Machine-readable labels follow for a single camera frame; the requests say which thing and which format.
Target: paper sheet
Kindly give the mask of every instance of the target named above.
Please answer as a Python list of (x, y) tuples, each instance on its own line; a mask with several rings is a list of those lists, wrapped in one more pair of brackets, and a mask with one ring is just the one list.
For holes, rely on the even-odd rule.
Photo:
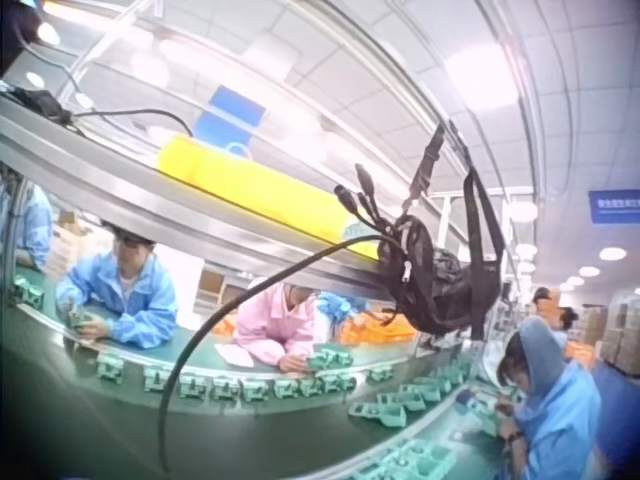
[(222, 355), (225, 362), (236, 365), (238, 367), (253, 367), (253, 358), (249, 352), (238, 345), (226, 344), (226, 345), (216, 345), (216, 350), (218, 353)]

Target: black bag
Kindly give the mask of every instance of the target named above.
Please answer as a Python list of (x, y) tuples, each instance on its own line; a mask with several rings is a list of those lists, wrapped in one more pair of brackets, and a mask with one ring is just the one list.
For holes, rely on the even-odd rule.
[[(356, 168), (364, 193), (358, 194), (358, 198), (373, 220), (371, 226), (403, 247), (403, 253), (385, 242), (380, 242), (378, 247), (380, 272), (396, 302), (396, 310), (421, 332), (441, 336), (471, 326), (471, 338), (481, 340), (484, 338), (485, 316), (500, 294), (500, 264), (505, 243), (489, 196), (478, 172), (471, 166), (466, 146), (464, 155), (469, 160), (470, 169), (463, 183), (463, 191), (471, 263), (461, 268), (455, 255), (433, 246), (427, 228), (418, 218), (406, 214), (412, 202), (427, 192), (443, 141), (444, 128), (440, 125), (425, 149), (411, 183), (409, 198), (403, 204), (403, 214), (395, 223), (378, 214), (373, 182), (359, 165)], [(474, 186), (496, 254), (492, 261), (484, 260)], [(344, 188), (336, 187), (336, 193), (339, 198), (341, 195), (344, 197)]]

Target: yellow foam pad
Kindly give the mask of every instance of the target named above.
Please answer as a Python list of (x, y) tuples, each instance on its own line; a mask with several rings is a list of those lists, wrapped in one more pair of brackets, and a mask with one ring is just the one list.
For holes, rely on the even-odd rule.
[[(158, 170), (283, 225), (336, 244), (357, 220), (336, 197), (227, 151), (176, 136), (158, 156)], [(352, 250), (377, 258), (375, 243)]]

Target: ceiling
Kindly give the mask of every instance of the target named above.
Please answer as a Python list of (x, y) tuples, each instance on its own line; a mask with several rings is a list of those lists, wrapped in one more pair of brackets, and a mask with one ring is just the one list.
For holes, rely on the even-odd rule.
[[(77, 8), (81, 3), (66, 2)], [(128, 1), (103, 2), (127, 6)], [(292, 63), (282, 82), (319, 108), (323, 125), (337, 122), (352, 128), (395, 166), (383, 166), (396, 180), (413, 175), (432, 130), (416, 118), (415, 110), (398, 96), (385, 72), (366, 65), (359, 56), (358, 38), (336, 37), (305, 14), (307, 2), (278, 0), (165, 0), (161, 22), (206, 39), (242, 58), (259, 39), (269, 38), (269, 54)], [(611, 294), (618, 288), (640, 287), (638, 274), (628, 261), (640, 262), (640, 227), (591, 223), (587, 192), (640, 188), (640, 10), (634, 0), (334, 0), (359, 32), (368, 34), (386, 51), (444, 118), (464, 135), (473, 163), (486, 187), (533, 187), (540, 215), (536, 222), (516, 225), (520, 243), (535, 243), (539, 253), (534, 283), (556, 287), (577, 275), (585, 265), (600, 267), (599, 277), (578, 287), (585, 297)], [(108, 10), (92, 10), (113, 16)], [(151, 13), (137, 25), (157, 22)], [(60, 49), (40, 51), (48, 58), (71, 65), (74, 56), (100, 33), (51, 17), (61, 37)], [(458, 93), (445, 62), (478, 46), (507, 46), (518, 68), (513, 74), (521, 100), (514, 104), (473, 112)], [(83, 91), (101, 110), (166, 108), (193, 125), (218, 83), (194, 69), (169, 62), (169, 83), (156, 89), (133, 76), (134, 50), (116, 42), (99, 57), (80, 81)], [(23, 56), (10, 72), (10, 80), (29, 85), (25, 72), (33, 71), (55, 89), (64, 75), (33, 58)], [(177, 98), (187, 97), (191, 102)], [(80, 109), (77, 103), (71, 105)], [(146, 127), (176, 128), (157, 116), (117, 121), (145, 137)], [(144, 151), (139, 142), (114, 131), (102, 121), (92, 122), (103, 134), (131, 149)], [(335, 175), (355, 183), (353, 165), (329, 154), (320, 169), (314, 161), (291, 155), (270, 143), (291, 131), (270, 113), (250, 143), (253, 159), (325, 190), (333, 190)], [(461, 190), (456, 168), (442, 159), (436, 165), (433, 192)], [(402, 199), (379, 188), (380, 202), (397, 208)], [(441, 199), (435, 204), (442, 205)], [(502, 200), (495, 198), (500, 212)], [(418, 212), (433, 235), (438, 219)], [(462, 201), (452, 207), (452, 221), (466, 231)], [(485, 232), (485, 245), (488, 238)], [(447, 237), (446, 246), (457, 251), (459, 241)], [(622, 262), (605, 265), (600, 250), (618, 246), (628, 250)]]

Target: pink uniform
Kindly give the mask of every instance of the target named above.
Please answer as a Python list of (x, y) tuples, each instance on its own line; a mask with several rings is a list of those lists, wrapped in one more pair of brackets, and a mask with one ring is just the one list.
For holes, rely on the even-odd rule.
[(258, 360), (277, 365), (285, 353), (313, 353), (314, 314), (313, 298), (288, 311), (278, 283), (240, 305), (234, 338)]

